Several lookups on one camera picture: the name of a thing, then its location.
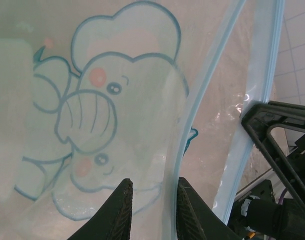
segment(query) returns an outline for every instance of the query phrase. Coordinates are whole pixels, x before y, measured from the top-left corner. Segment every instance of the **blue outline drawing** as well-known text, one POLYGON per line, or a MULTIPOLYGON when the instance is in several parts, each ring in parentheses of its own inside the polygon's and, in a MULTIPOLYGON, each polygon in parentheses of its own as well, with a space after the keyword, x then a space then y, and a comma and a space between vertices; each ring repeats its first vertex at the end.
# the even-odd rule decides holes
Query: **blue outline drawing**
MULTIPOLYGON (((184 77, 184 75, 182 74, 182 72, 180 71, 179 67, 176 65, 176 58, 179 52, 179 48, 180 48, 180 44, 181 44, 181 29, 179 26, 179 23, 176 19, 176 17, 165 7, 154 3, 154 2, 149 2, 149 1, 137 1, 135 3, 131 3, 123 8, 121 8, 119 11, 117 11, 113 16, 108 16, 108 15, 97 15, 97 16, 92 16, 86 20, 84 20, 77 28, 76 31, 72 37, 72 41, 71 41, 71 59, 72 59, 72 64, 74 66, 74 68, 79 72, 80 75, 75 74, 72 72, 71 67, 69 65, 69 62, 60 56, 52 56, 52 57, 48 57, 45 58, 44 60, 41 60, 42 55, 44 50, 46 49, 45 46, 41 47, 34 55, 33 57, 33 61, 35 63, 34 66, 34 71, 36 71, 38 69, 39 66, 42 66, 43 64, 49 62, 49 61, 53 61, 53 60, 59 60, 64 62, 64 64, 68 67, 68 74, 69 77, 67 79, 67 86, 64 90, 61 90, 63 92, 60 91, 60 89, 58 88, 58 86, 56 85, 56 83, 50 79, 49 77, 47 77, 46 75, 42 75, 39 73, 35 73, 35 77, 38 77, 44 81, 46 81, 47 83, 50 84, 50 86, 54 89, 55 93, 57 94, 58 100, 59 100, 59 104, 57 106, 56 109, 46 109, 41 105, 38 105, 36 102, 33 102, 34 107, 39 110, 40 112, 44 113, 44 114, 57 114, 57 120, 55 122, 55 125, 53 126, 54 128, 54 134, 56 136, 56 138, 60 141, 61 144, 66 145, 69 144, 71 145, 71 151, 69 153, 67 153, 66 156, 60 157, 58 159, 55 160, 37 160, 37 159, 31 159, 31 158, 27 158, 27 157, 23 157, 23 161, 24 162, 30 162, 32 164, 35 164, 40 170, 41 172, 43 172, 43 174, 47 174, 46 173, 46 169, 44 168, 44 165, 51 165, 51 164, 60 164, 59 170, 56 172, 55 176, 53 177, 53 179, 50 180, 50 183, 48 183, 47 185, 45 185, 43 187, 42 192, 44 192, 47 188, 50 188, 52 186, 54 186, 59 177, 61 176, 62 172, 68 167, 70 166, 71 163, 65 164, 66 163, 66 159, 68 159, 69 157, 73 157, 73 152, 76 151, 79 154, 85 155, 85 156, 89 156, 92 154, 96 154, 99 153, 100 151, 102 151, 104 148, 106 148, 111 141, 113 141, 116 133, 117 133, 117 128, 118 128, 118 119, 117 119, 117 110, 115 107, 115 104, 113 103, 113 101, 111 100, 111 98, 106 95, 105 93, 102 93, 99 90, 94 90, 94 89, 80 89, 81 86, 81 81, 83 79, 83 77, 85 76, 87 70, 91 67, 91 65, 101 59, 104 58, 106 56, 115 56, 115 57, 120 57, 122 59, 125 59, 131 63, 137 62, 139 60, 145 59, 145 58, 156 58, 156 59, 163 59, 166 62, 168 62, 175 70, 177 70, 177 72, 181 75, 181 79, 182 79, 182 86, 185 92, 186 97, 188 96, 189 93, 189 87, 188 87, 188 83, 186 81, 186 78, 184 77), (150 6, 152 8, 156 8, 160 11, 162 11, 163 13, 166 14, 167 17, 169 17, 171 19, 171 21, 173 22, 173 26, 175 28, 175 31, 177 33, 177 42, 176 42, 176 47, 175 47, 175 53, 174 56, 170 57, 164 53, 159 53, 159 52, 148 52, 145 54, 141 54, 139 56, 136 56, 135 58, 132 58, 126 54, 123 53, 119 53, 119 52, 114 52, 114 51, 109 51, 109 52, 103 52, 101 54, 96 55, 95 57, 93 57, 92 59, 90 59, 87 64, 85 64, 85 66, 83 67, 83 69, 80 69, 75 61, 75 53, 74 53, 74 46, 75 46, 75 41, 76 41, 76 36, 79 33, 79 31, 82 29, 82 27, 86 24, 89 23, 90 21, 96 21, 96 20, 114 20, 116 19, 121 13, 123 13, 125 10, 129 9, 129 8, 133 8, 135 6, 150 6), (72 77, 76 78, 78 80, 76 89, 70 89, 70 85, 71 85, 71 79, 72 77), (98 97, 99 98, 103 98, 104 100, 107 101, 107 111, 108 111, 108 119, 107 119, 107 124, 104 128, 104 130, 101 132, 100 137, 105 133, 105 131, 108 128, 109 123, 113 123, 113 127, 112 127, 112 133, 111 136, 107 139, 107 141, 105 143, 103 143, 101 146, 98 146, 96 149, 93 150, 89 150, 89 151, 83 151, 80 146, 77 146, 77 144, 69 137, 66 136, 64 139, 62 138, 62 136, 59 134, 59 123, 61 120, 61 114, 62 114, 62 109, 63 107, 67 106, 69 112, 70 112, 70 118, 71 118, 71 128, 74 126, 74 124, 77 124, 75 122, 73 122, 73 113, 74 113, 74 109, 71 108, 72 106, 69 105, 69 100, 72 98, 77 97, 79 99, 79 103, 80 103, 80 123, 78 125, 79 129, 82 127, 82 117, 83 117, 83 112, 82 112, 82 99, 81 96, 83 96, 84 94, 87 95, 94 95, 95 96, 95 117, 94 117, 94 121, 92 124, 92 128, 90 133, 93 132, 93 130, 95 129, 95 123, 97 121, 97 115, 100 114, 98 112, 98 97)), ((122 75, 121 78, 123 78, 124 80, 126 80, 126 85, 131 84, 131 80, 129 81, 129 78, 125 75, 122 75)), ((198 131, 196 129, 191 129, 191 131, 193 132, 193 136, 188 140, 187 145, 186 145, 186 149, 189 147, 190 142, 198 135, 198 131)), ((112 166, 111 171, 103 173, 103 175, 107 176, 110 175, 114 170, 114 166, 112 166)), ((98 186, 96 189, 87 189, 81 185, 78 184, 78 182, 74 179, 73 174, 70 173, 70 180, 71 183, 76 187, 76 189, 80 190, 81 192, 84 193, 97 193, 103 189, 109 189, 109 190, 114 190, 116 188, 116 186, 108 186, 108 185, 102 185, 102 186, 98 186)), ((158 189, 159 192, 156 196, 154 196, 146 205, 144 205, 143 207, 141 207, 140 209, 136 210, 133 215, 137 214, 138 212, 148 208, 150 205, 154 204, 157 199, 160 197, 161 195, 161 187, 162 187, 162 183, 156 183, 155 186, 151 187, 151 188, 147 188, 147 189, 143 189, 140 190, 141 192, 146 192, 146 191, 152 191, 155 189, 158 189)), ((32 200, 36 200, 37 197, 33 197, 31 195, 29 195, 26 192, 23 192, 18 186, 16 187, 16 191, 19 192, 20 194, 22 194, 23 196, 30 198, 32 200)), ((55 198, 55 192, 52 192, 52 197, 53 197, 53 202, 57 208, 57 210, 65 217, 74 220, 74 221, 80 221, 80 220, 85 220, 85 219, 89 219, 90 217, 74 217, 73 215, 69 215, 66 212, 63 211, 63 209, 61 209, 60 205, 56 202, 56 198, 55 198)))

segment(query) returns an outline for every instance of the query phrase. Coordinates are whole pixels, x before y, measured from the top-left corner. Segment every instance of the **elephant eye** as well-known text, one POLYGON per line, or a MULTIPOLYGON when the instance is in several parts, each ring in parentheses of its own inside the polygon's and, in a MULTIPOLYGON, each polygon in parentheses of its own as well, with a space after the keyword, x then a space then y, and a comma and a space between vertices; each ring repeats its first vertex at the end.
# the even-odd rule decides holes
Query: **elephant eye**
POLYGON ((107 91, 111 95, 118 95, 122 91, 122 86, 117 82, 111 82, 107 85, 107 91))
POLYGON ((107 164, 109 161, 109 156, 105 153, 99 153, 98 155, 96 155, 96 157, 94 158, 94 162, 98 165, 98 166, 103 166, 105 164, 107 164))

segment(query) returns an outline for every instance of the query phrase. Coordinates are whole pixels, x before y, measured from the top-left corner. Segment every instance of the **plastic bag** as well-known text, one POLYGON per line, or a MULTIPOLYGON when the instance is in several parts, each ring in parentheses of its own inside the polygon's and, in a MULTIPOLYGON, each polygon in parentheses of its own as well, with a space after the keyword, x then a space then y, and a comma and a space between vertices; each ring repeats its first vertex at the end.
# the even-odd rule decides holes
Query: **plastic bag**
POLYGON ((17 113, 0 118, 24 130, 0 138, 17 146, 0 151, 0 239, 67 239, 125 177, 132 239, 174 239, 187 138, 244 2, 0 1, 17 113))

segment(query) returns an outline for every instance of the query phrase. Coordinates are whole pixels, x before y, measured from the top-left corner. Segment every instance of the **white tile wall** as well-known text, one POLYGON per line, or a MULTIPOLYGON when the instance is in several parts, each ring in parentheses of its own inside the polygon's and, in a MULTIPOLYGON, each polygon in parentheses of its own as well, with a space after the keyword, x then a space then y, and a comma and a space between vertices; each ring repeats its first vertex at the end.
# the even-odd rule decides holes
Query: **white tile wall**
MULTIPOLYGON (((279 54, 275 70, 277 100, 305 105, 305 0, 285 0, 279 54)), ((302 135, 286 131, 288 144, 302 135)))

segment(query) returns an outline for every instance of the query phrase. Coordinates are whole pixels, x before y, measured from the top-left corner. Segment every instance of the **elephant ear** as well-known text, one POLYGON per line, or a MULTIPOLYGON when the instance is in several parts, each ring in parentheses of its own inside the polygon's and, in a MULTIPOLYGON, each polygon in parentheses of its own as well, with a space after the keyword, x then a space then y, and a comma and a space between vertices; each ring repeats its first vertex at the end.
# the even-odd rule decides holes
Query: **elephant ear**
POLYGON ((113 16, 93 16, 80 24, 72 39, 71 58, 79 72, 93 57, 106 52, 132 58, 160 53, 174 60, 180 38, 179 24, 170 11, 153 2, 135 2, 113 16))
POLYGON ((55 113, 60 99, 67 94, 71 81, 70 66, 61 57, 40 60, 42 47, 34 56, 34 79, 32 93, 34 106, 45 113, 55 113))

